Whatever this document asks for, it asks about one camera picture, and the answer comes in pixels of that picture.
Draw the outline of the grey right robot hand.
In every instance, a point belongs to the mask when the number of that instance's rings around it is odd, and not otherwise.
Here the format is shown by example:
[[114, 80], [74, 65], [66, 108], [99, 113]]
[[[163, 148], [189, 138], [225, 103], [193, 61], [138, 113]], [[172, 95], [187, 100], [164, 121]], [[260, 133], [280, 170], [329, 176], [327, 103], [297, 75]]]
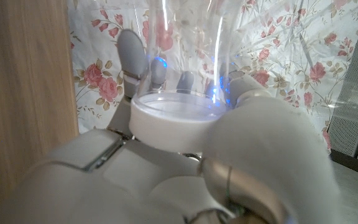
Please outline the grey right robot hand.
[[124, 30], [126, 96], [107, 130], [51, 152], [0, 211], [0, 223], [339, 223], [340, 193], [304, 113], [253, 78], [193, 91], [183, 72]]

